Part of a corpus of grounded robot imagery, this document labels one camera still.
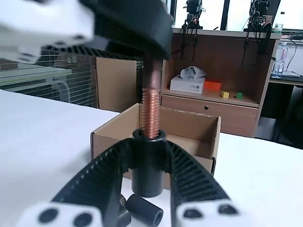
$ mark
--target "orange block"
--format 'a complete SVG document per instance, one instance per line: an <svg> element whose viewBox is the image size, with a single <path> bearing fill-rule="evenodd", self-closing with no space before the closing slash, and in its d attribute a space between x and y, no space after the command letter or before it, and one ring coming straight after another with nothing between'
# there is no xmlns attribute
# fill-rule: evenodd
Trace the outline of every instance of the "orange block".
<svg viewBox="0 0 303 227"><path fill-rule="evenodd" d="M205 80L203 89L213 90L213 91L220 91L221 89L221 82L215 80Z"/></svg>

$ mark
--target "window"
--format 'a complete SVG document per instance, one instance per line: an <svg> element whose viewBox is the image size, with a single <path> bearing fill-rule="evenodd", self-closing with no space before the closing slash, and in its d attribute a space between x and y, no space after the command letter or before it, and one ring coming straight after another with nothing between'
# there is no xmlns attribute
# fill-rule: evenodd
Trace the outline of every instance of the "window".
<svg viewBox="0 0 303 227"><path fill-rule="evenodd" d="M176 20L175 27L181 28L184 24L184 20L187 18L186 6L187 0L178 0L176 7ZM206 9L202 13L199 23L203 26L204 30L214 30L221 25L222 12L223 12L224 0L202 0L202 7Z"/></svg>
<svg viewBox="0 0 303 227"><path fill-rule="evenodd" d="M281 0L273 26L276 23L283 24L283 29L303 30L303 1Z"/></svg>
<svg viewBox="0 0 303 227"><path fill-rule="evenodd" d="M251 0L231 0L227 17L227 31L242 31L247 28Z"/></svg>

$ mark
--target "wooden shelf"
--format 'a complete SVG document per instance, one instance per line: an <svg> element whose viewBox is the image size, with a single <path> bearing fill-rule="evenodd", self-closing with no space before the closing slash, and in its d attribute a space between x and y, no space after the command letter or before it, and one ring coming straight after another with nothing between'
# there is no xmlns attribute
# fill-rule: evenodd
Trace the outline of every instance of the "wooden shelf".
<svg viewBox="0 0 303 227"><path fill-rule="evenodd" d="M249 106L249 107L255 107L255 108L259 107L258 103L252 101L250 98L248 98L245 95L243 95L243 99L237 99L237 98L235 98L235 96L237 94L236 92L229 92L229 93L230 93L229 98L222 98L220 96L221 92L218 92L218 91L203 90L203 93L200 95L200 94L194 94L194 93L188 93L188 92L171 91L169 89L163 90L163 95L192 98L192 99L225 103L225 104Z"/></svg>
<svg viewBox="0 0 303 227"><path fill-rule="evenodd" d="M174 28L173 33L183 33L183 30L181 28ZM191 31L191 29L188 30L189 34L196 34L196 30L194 29ZM203 30L198 29L197 35L215 35L215 36L229 36L229 37L242 37L246 38L247 32L234 32L234 31L220 31L220 30ZM260 38L265 38L266 33L261 33ZM281 39L282 35L277 33L272 33L270 35L270 39ZM249 38L256 38L256 35L254 32L249 33Z"/></svg>

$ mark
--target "white box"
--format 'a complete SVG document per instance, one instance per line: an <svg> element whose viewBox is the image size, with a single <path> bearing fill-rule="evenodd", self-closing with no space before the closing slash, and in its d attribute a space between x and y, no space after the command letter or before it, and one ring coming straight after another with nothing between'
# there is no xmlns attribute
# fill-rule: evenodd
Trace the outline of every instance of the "white box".
<svg viewBox="0 0 303 227"><path fill-rule="evenodd" d="M182 79L177 75L170 81L170 90L202 94L205 77L199 79Z"/></svg>

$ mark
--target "plastic bottle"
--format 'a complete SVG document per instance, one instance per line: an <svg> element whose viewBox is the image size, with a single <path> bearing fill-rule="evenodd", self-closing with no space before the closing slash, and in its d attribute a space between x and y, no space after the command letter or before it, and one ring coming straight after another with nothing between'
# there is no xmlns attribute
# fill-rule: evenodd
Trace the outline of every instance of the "plastic bottle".
<svg viewBox="0 0 303 227"><path fill-rule="evenodd" d="M274 33L282 33L283 23L284 23L285 12L281 12L281 15L277 18L276 24L274 27Z"/></svg>
<svg viewBox="0 0 303 227"><path fill-rule="evenodd" d="M281 78L285 60L288 52L288 46L286 42L281 42L276 51L276 61L274 63L272 78Z"/></svg>

